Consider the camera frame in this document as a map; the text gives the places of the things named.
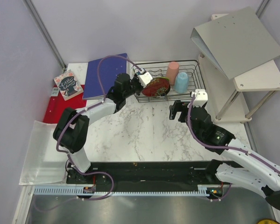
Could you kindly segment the light blue cup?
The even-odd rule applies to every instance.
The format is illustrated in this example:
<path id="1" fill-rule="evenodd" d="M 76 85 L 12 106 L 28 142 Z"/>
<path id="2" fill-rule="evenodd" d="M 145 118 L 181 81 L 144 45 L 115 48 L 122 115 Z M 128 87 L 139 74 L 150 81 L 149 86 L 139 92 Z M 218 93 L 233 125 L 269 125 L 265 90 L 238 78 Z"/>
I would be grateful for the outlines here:
<path id="1" fill-rule="evenodd" d="M 180 72 L 175 79 L 175 91 L 179 94 L 183 94 L 187 91 L 189 83 L 189 76 L 186 72 Z"/>

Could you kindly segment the red floral plate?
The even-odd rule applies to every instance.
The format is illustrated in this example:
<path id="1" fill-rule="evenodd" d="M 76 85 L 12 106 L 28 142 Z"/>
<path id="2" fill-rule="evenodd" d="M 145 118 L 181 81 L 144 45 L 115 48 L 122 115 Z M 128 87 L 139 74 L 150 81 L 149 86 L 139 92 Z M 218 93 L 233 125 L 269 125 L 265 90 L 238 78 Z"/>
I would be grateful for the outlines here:
<path id="1" fill-rule="evenodd" d="M 152 80 L 150 84 L 143 89 L 142 94 L 146 97 L 166 96 L 170 92 L 170 89 L 169 81 L 165 79 Z"/>

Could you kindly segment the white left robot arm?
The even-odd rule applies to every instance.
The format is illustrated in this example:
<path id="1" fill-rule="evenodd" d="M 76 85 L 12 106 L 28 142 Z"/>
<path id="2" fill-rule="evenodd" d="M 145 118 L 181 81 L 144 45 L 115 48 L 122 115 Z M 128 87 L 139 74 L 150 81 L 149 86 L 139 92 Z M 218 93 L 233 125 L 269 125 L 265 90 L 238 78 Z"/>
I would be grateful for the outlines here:
<path id="1" fill-rule="evenodd" d="M 56 150 L 67 154 L 71 165 L 77 170 L 77 179 L 89 183 L 93 172 L 89 169 L 91 162 L 86 156 L 86 143 L 89 126 L 101 118 L 117 113 L 126 104 L 126 99 L 144 89 L 140 81 L 140 72 L 130 78 L 129 74 L 117 75 L 114 86 L 110 88 L 105 99 L 80 109 L 66 108 L 53 132 L 57 141 Z"/>

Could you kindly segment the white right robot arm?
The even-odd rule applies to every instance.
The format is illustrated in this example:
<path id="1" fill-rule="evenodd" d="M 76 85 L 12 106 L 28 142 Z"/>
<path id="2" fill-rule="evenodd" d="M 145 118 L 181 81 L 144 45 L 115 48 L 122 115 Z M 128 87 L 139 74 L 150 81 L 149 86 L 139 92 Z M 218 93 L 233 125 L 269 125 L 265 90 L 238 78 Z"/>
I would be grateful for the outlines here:
<path id="1" fill-rule="evenodd" d="M 225 162 L 212 160 L 204 172 L 208 183 L 228 182 L 265 198 L 280 211 L 280 166 L 243 144 L 234 134 L 213 124 L 205 106 L 193 101 L 176 100 L 169 107 L 169 119 L 180 112 L 179 122 L 186 123 L 192 137 L 205 149 L 228 158 L 241 166 L 233 168 Z"/>

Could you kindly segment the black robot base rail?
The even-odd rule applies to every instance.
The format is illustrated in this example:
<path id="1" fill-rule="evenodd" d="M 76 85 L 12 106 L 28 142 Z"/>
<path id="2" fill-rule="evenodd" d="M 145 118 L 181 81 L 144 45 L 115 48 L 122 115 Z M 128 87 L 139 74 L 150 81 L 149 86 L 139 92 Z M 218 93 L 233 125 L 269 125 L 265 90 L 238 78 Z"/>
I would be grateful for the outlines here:
<path id="1" fill-rule="evenodd" d="M 67 184 L 95 184 L 97 191 L 119 193 L 190 192 L 199 185 L 221 186 L 206 168 L 209 161 L 94 162 L 90 176 L 69 169 Z"/>

